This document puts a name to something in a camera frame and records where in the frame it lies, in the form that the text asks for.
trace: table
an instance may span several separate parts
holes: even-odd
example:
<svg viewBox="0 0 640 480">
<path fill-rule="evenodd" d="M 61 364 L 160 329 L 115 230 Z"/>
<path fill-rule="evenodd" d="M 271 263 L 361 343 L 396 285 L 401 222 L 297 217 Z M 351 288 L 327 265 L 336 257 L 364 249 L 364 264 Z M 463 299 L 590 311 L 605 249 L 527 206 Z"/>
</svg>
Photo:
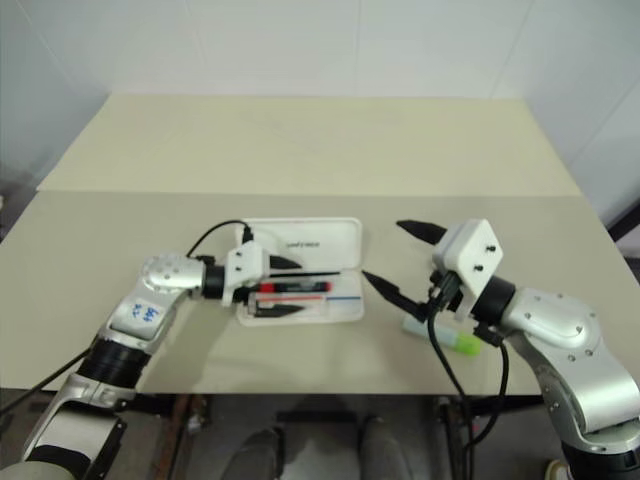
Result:
<svg viewBox="0 0 640 480">
<path fill-rule="evenodd" d="M 296 100 L 302 106 L 295 107 Z M 377 111 L 374 104 L 380 103 L 380 109 L 393 119 L 385 127 L 400 124 L 403 128 L 395 129 L 395 136 L 367 133 L 372 146 L 344 140 L 347 131 L 355 135 L 347 127 L 324 131 L 322 135 L 339 137 L 342 143 L 335 140 L 325 150 L 328 143 L 317 141 L 319 150 L 300 158 L 319 155 L 329 162 L 327 167 L 344 167 L 342 174 L 334 179 L 324 170 L 314 170 L 318 181 L 302 185 L 292 180 L 308 173 L 308 161 L 295 169 L 278 170 L 284 163 L 278 163 L 282 157 L 277 152 L 295 143 L 289 136 L 283 138 L 281 131 L 271 131 L 271 143 L 253 142 L 250 135 L 259 137 L 259 133 L 236 123 L 236 141 L 246 141 L 242 146 L 229 144 L 235 152 L 229 157 L 220 152 L 227 152 L 221 145 L 233 129 L 223 129 L 225 138 L 205 138 L 199 125 L 222 115 L 220 105 L 227 105 L 223 113 L 244 112 L 251 111 L 252 102 L 260 108 L 266 108 L 263 102 L 275 102 L 269 107 L 273 115 L 286 113 L 293 125 L 297 114 L 298 123 L 308 121 L 320 130 L 331 123 L 331 111 L 338 123 L 351 110 L 367 111 L 358 117 L 360 123 L 350 123 L 361 132 L 374 128 L 367 119 Z M 363 265 L 414 298 L 425 294 L 431 247 L 394 222 L 415 218 L 448 225 L 470 217 L 488 218 L 505 250 L 499 274 L 519 285 L 561 291 L 592 305 L 602 319 L 609 347 L 640 378 L 635 342 L 629 341 L 640 334 L 640 325 L 632 320 L 640 309 L 637 284 L 522 104 L 416 103 L 422 106 L 409 100 L 112 97 L 45 180 L 0 247 L 3 386 L 29 387 L 85 348 L 133 286 L 147 256 L 184 252 L 208 226 L 228 218 L 336 215 L 363 222 Z M 325 112 L 316 114 L 315 124 L 308 118 L 309 110 L 314 111 L 312 104 Z M 158 119 L 169 118 L 173 110 L 183 115 L 182 120 L 172 123 L 177 130 L 169 129 L 163 137 L 159 132 L 166 125 Z M 413 113 L 398 113 L 405 110 Z M 138 113 L 133 120 L 132 112 Z M 199 133 L 176 127 L 185 115 Z M 413 143 L 408 141 L 407 125 L 419 118 L 426 122 L 447 115 L 455 121 L 433 120 L 426 129 L 433 133 L 426 136 L 419 136 L 414 126 Z M 373 117 L 376 124 L 378 116 Z M 136 134 L 131 132 L 134 125 Z M 315 131 L 309 126 L 299 128 Z M 375 128 L 384 133 L 381 125 Z M 147 139 L 147 150 L 138 137 Z M 205 149 L 207 142 L 215 148 Z M 180 145 L 181 161 L 172 162 Z M 352 148 L 353 164 L 344 165 L 347 154 L 332 157 L 340 148 Z M 384 162 L 396 149 L 405 154 L 392 165 Z M 210 151 L 219 152 L 215 164 L 203 160 Z M 250 151 L 253 156 L 240 162 L 240 153 Z M 83 156 L 91 168 L 82 163 Z M 114 159 L 111 167 L 104 165 L 107 158 Z M 293 154 L 286 157 L 294 160 Z M 499 167 L 498 171 L 487 172 L 485 161 Z M 275 180 L 276 173 L 281 177 L 278 185 L 268 181 Z M 188 179 L 194 186 L 186 192 Z M 232 242 L 232 231 L 220 231 L 202 245 L 202 251 L 222 255 Z M 140 391 L 454 392 L 428 343 L 402 332 L 402 313 L 368 286 L 365 308 L 365 318 L 354 323 L 246 328 L 232 318 L 232 311 L 213 302 L 188 301 L 146 368 Z M 477 357 L 450 353 L 449 358 L 468 393 L 497 391 L 500 360 L 491 347 Z M 537 392 L 529 367 L 513 355 L 508 393 Z"/>
</svg>

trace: red marker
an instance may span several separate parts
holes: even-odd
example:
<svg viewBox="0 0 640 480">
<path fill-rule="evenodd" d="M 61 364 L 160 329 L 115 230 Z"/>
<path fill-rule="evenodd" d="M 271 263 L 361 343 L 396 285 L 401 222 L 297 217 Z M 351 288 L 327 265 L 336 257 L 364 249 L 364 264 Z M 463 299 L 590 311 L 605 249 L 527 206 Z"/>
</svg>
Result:
<svg viewBox="0 0 640 480">
<path fill-rule="evenodd" d="M 261 283 L 259 293 L 307 293 L 330 292 L 331 282 L 312 283 Z"/>
</svg>

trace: white wall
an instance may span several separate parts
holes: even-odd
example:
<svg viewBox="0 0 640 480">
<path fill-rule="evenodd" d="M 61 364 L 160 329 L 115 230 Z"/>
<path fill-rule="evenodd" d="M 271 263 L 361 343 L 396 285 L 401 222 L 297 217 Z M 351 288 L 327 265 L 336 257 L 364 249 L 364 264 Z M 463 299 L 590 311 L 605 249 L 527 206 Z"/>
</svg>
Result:
<svg viewBox="0 0 640 480">
<path fill-rule="evenodd" d="M 118 91 L 524 97 L 609 222 L 640 196 L 638 25 L 636 0 L 0 0 L 7 216 Z"/>
</svg>

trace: black wire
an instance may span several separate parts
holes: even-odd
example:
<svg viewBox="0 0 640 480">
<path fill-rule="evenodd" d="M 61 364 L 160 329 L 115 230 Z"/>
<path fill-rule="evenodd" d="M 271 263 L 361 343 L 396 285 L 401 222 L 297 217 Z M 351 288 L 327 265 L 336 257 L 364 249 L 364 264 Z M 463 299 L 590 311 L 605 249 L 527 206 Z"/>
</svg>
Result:
<svg viewBox="0 0 640 480">
<path fill-rule="evenodd" d="M 498 398 L 496 399 L 496 403 L 494 404 L 493 412 L 491 413 L 489 422 L 487 422 L 487 425 L 484 427 L 482 432 L 480 432 L 480 434 L 473 439 L 473 442 L 468 443 L 465 448 L 469 448 L 472 443 L 473 445 L 477 445 L 482 440 L 487 438 L 487 435 L 489 435 L 489 433 L 491 433 L 491 430 L 493 430 L 493 427 L 495 426 L 496 422 L 498 421 L 498 417 L 500 417 L 500 413 L 502 412 L 505 395 L 507 393 L 507 383 L 509 383 L 509 351 L 503 343 L 501 343 L 499 347 L 500 353 L 502 354 L 502 378 L 500 379 L 500 391 L 498 393 Z"/>
<path fill-rule="evenodd" d="M 431 340 L 431 344 L 433 345 L 433 349 L 436 351 L 436 354 L 440 359 L 440 363 L 442 363 L 444 370 L 447 372 L 447 375 L 449 375 L 449 379 L 451 379 L 451 383 L 453 383 L 453 385 L 456 387 L 456 390 L 458 391 L 458 395 L 460 395 L 460 402 L 462 403 L 462 414 L 464 416 L 465 423 L 467 425 L 467 433 L 469 437 L 469 444 L 468 444 L 468 448 L 466 449 L 467 455 L 468 455 L 468 466 L 467 466 L 467 461 L 465 460 L 463 463 L 463 467 L 464 467 L 463 476 L 468 478 L 469 480 L 473 480 L 475 451 L 473 448 L 474 446 L 473 422 L 471 419 L 471 407 L 469 404 L 469 397 L 467 396 L 464 389 L 462 388 L 462 385 L 460 385 L 460 382 L 456 378 L 455 373 L 453 373 L 453 369 L 449 364 L 449 360 L 447 360 L 447 357 L 442 351 L 442 348 L 440 348 L 440 343 L 438 342 L 438 338 L 436 337 L 435 320 L 436 320 L 436 312 L 434 311 L 427 318 L 427 331 L 429 332 L 429 340 Z"/>
<path fill-rule="evenodd" d="M 49 375 L 47 378 L 42 380 L 40 383 L 38 383 L 37 385 L 33 386 L 30 390 L 27 390 L 25 393 L 20 395 L 18 398 L 16 398 L 15 400 L 9 402 L 7 405 L 2 407 L 2 409 L 0 409 L 0 417 L 3 417 L 5 414 L 9 413 L 11 410 L 16 408 L 18 405 L 20 405 L 22 402 L 24 402 L 30 396 L 38 393 L 40 390 L 42 390 L 44 387 L 46 387 L 49 383 L 51 383 L 53 380 L 55 380 L 60 375 L 62 375 L 64 372 L 66 372 L 70 367 L 73 366 L 74 363 L 78 362 L 78 360 L 86 357 L 87 354 L 89 353 L 89 350 L 91 350 L 91 349 L 87 348 L 84 352 L 81 352 L 80 354 L 76 355 L 73 359 L 69 360 L 62 367 L 60 367 L 58 370 L 53 372 L 51 375 Z"/>
<path fill-rule="evenodd" d="M 242 220 L 227 220 L 226 222 L 222 222 L 222 223 L 219 223 L 217 225 L 214 225 L 209 230 L 204 232 L 202 234 L 202 236 L 198 239 L 198 241 L 193 244 L 193 246 L 187 252 L 187 257 L 191 256 L 191 254 L 195 251 L 195 249 L 198 248 L 198 246 L 204 241 L 205 238 L 207 238 L 209 236 L 209 234 L 211 232 L 213 232 L 214 230 L 217 230 L 220 227 L 224 227 L 225 225 L 231 225 L 231 224 L 234 224 L 234 223 L 239 223 L 240 225 L 244 225 L 245 228 L 249 228 L 249 225 L 247 224 L 247 222 L 243 222 Z"/>
</svg>

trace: person's leg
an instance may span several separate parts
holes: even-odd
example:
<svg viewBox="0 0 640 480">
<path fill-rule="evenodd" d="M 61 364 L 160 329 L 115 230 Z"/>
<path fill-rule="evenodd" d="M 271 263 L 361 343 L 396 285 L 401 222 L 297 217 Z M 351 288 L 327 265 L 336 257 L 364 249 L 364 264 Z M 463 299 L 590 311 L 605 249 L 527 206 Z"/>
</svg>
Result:
<svg viewBox="0 0 640 480">
<path fill-rule="evenodd" d="M 282 475 L 282 434 L 275 429 L 251 435 L 222 474 L 222 480 L 275 480 Z"/>
<path fill-rule="evenodd" d="M 569 467 L 559 460 L 552 460 L 547 465 L 544 480 L 572 480 Z"/>
<path fill-rule="evenodd" d="M 372 417 L 365 423 L 360 443 L 362 480 L 411 480 L 400 444 L 384 421 Z"/>
</svg>

